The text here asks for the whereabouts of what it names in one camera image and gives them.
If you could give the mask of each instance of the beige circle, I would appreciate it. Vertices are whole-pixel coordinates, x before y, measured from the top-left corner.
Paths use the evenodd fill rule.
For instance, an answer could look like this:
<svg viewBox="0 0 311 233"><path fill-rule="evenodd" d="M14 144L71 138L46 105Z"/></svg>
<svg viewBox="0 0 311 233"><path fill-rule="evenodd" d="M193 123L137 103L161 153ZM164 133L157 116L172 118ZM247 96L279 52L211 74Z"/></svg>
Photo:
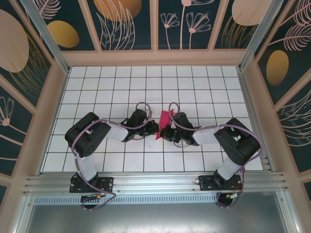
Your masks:
<svg viewBox="0 0 311 233"><path fill-rule="evenodd" d="M232 5L233 20L243 26L260 23L271 0L235 0Z"/></svg>
<svg viewBox="0 0 311 233"><path fill-rule="evenodd" d="M21 24L0 9L0 67L9 72L20 72L27 64L29 44Z"/></svg>
<svg viewBox="0 0 311 233"><path fill-rule="evenodd" d="M121 18L121 8L119 2L124 10L127 9L130 12L132 18L137 16L141 10L141 0L94 0L97 10L99 10L99 12L107 19L113 21L120 21ZM119 17L113 17L113 8L110 7L109 3L113 3L115 5Z"/></svg>
<svg viewBox="0 0 311 233"><path fill-rule="evenodd" d="M279 85L285 78L289 66L289 60L285 52L281 50L274 51L267 64L267 79L273 85Z"/></svg>
<svg viewBox="0 0 311 233"><path fill-rule="evenodd" d="M79 44L79 35L70 24L56 20L49 23L48 28L58 45L73 48Z"/></svg>

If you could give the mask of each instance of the red object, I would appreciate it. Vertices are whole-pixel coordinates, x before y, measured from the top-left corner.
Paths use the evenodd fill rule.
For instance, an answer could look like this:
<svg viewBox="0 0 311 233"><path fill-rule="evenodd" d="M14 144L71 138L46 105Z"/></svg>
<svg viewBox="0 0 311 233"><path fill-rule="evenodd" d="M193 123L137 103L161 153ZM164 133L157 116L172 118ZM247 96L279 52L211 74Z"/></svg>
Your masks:
<svg viewBox="0 0 311 233"><path fill-rule="evenodd" d="M162 111L160 117L159 127L160 130L164 129L167 125L172 125L169 112ZM160 131L156 133L156 140L160 138Z"/></svg>

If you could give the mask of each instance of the purple cable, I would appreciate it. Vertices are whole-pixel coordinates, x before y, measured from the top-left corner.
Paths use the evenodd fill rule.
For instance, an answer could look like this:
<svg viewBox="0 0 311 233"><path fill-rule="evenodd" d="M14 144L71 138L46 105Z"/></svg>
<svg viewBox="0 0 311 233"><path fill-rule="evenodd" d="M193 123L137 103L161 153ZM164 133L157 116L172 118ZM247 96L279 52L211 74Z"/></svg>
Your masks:
<svg viewBox="0 0 311 233"><path fill-rule="evenodd" d="M258 152L257 155L255 155L253 158L250 158L242 167L240 167L239 171L242 171L242 189L241 189L241 192L243 192L243 189L244 189L244 167L247 163L253 161L254 159L258 158L262 153L263 153L263 148L264 148L264 144L262 143L262 141L260 140L260 138L254 134L253 132L251 132L250 130L248 129L245 129L243 127L240 127L240 126L237 126L237 125L230 125L230 124L221 124L221 125L212 125L212 126L206 126L206 127L201 127L201 128L196 128L196 129L189 129L189 128L186 128L180 124L178 124L174 119L173 119L173 116L171 114L171 105L172 104L175 104L177 106L177 112L179 113L180 112L180 109L179 109L179 105L176 103L176 102L172 102L170 103L169 105L169 115L170 115L170 118L172 120L172 122L180 127L181 129L183 130L188 130L188 131L198 131L198 130L207 130L207 129L215 129L215 128L223 128L223 127L230 127L230 128L234 128L234 129L238 129L238 130L241 130L241 131L244 131L246 133L248 133L249 135L251 135L253 138L255 138L259 145L260 145L260 151ZM223 204L221 204L218 199L219 199L219 196L221 195L221 192L217 194L217 199L216 199L216 203L219 207L224 207ZM238 202L238 199L231 205L231 206L234 206L237 202Z"/></svg>
<svg viewBox="0 0 311 233"><path fill-rule="evenodd" d="M84 203L85 203L86 201L90 200L91 198L85 199L85 200L82 202L82 207L84 208L84 210L89 210L89 211L98 210L98 209L102 208L104 205L106 205L109 201L111 201L111 200L116 196L116 194L115 194L115 193L112 193L112 192L107 192L107 191L98 189L98 188L94 187L93 185L91 185L91 184L86 180L86 178L85 178L84 175L82 174L82 172L81 172L81 170L80 170L80 167L79 167L79 163L78 163L78 154L77 154L76 151L74 150L74 147L75 147L75 145L77 144L77 141L80 139L80 137L81 137L89 128L91 128L93 125L95 125L95 124L97 124L97 123L99 123L99 122L112 123L112 124L119 125L119 126L125 128L125 129L129 129L129 130L136 130L136 129L140 129L140 128L144 127L144 126L149 122L149 120L150 120L150 118L151 118L151 116L152 116L152 110L151 110L151 108L150 108L150 105L147 104L147 103L145 103L145 102L139 102L139 103L136 105L136 109L137 109L138 105L141 104L141 103L144 103L144 104L149 108L149 116L148 116L146 122L143 123L142 125L137 126L137 127L127 127L127 126L121 125L121 124L116 123L116 122L113 122L113 121L109 121L109 120L106 120L106 119L99 119L99 120L96 120L96 121L92 122L92 123L89 124L85 129L83 129L83 130L79 133L79 135L76 137L76 139L73 141L73 144L72 144L72 146L71 146L71 152L72 152L73 155L74 155L74 158L75 158L74 161L75 161L75 164L76 164L76 167L77 167L79 176L80 176L80 177L82 178L82 180L83 180L89 187L91 187L92 189L94 189L94 190L96 190L96 191L98 191L98 192L100 192L100 193L105 193L105 194L113 195L111 198L109 198L109 199L108 199L107 201L105 201L103 204L97 205L97 206L95 206L95 207L92 208L92 209L87 209L87 208L84 206Z"/></svg>

